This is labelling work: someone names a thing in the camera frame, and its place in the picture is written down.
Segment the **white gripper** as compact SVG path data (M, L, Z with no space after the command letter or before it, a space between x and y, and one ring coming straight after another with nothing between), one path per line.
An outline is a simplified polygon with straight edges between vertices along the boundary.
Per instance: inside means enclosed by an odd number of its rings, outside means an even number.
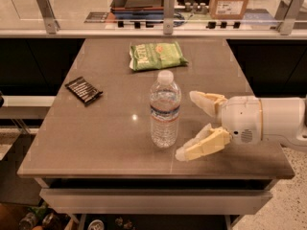
M223 150L230 143L256 144L261 140L262 112L254 96L237 96L229 100L221 94L191 91L190 100L207 115L217 118L222 105L222 126L206 125L193 139L176 151L176 160L192 161Z

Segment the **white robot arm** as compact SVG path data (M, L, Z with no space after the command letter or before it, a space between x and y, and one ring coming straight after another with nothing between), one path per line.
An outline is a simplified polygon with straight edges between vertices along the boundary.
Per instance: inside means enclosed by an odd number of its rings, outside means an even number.
M256 98L192 91L191 101L218 127L206 125L176 151L179 161L191 161L223 150L230 143L254 145L276 141L286 148L307 149L306 101L302 98Z

